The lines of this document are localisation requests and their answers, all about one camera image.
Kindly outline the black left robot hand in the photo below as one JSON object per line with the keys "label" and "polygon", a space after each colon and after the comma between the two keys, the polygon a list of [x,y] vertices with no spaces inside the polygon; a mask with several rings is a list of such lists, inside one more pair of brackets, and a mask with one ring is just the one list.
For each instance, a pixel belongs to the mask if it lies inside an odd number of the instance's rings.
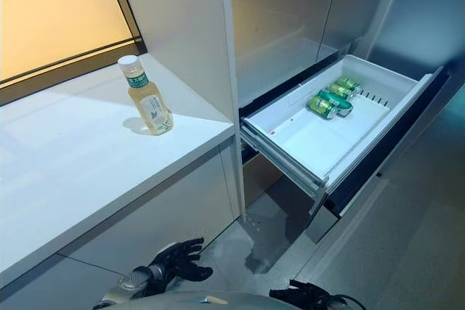
{"label": "black left robot hand", "polygon": [[158,276],[154,276],[155,286],[165,291],[175,278],[191,282],[207,280],[213,274],[213,269],[195,263],[201,259],[199,253],[203,248],[203,243],[204,238],[200,237],[184,242],[173,242],[158,251],[149,264],[153,272],[155,270],[160,272]]}

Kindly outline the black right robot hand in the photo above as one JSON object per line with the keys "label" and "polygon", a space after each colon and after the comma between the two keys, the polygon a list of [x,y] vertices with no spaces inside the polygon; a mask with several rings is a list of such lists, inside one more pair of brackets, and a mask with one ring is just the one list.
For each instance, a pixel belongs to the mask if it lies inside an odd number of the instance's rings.
{"label": "black right robot hand", "polygon": [[290,280],[289,287],[270,290],[269,297],[291,304],[299,309],[327,309],[325,305],[329,292],[312,283]]}

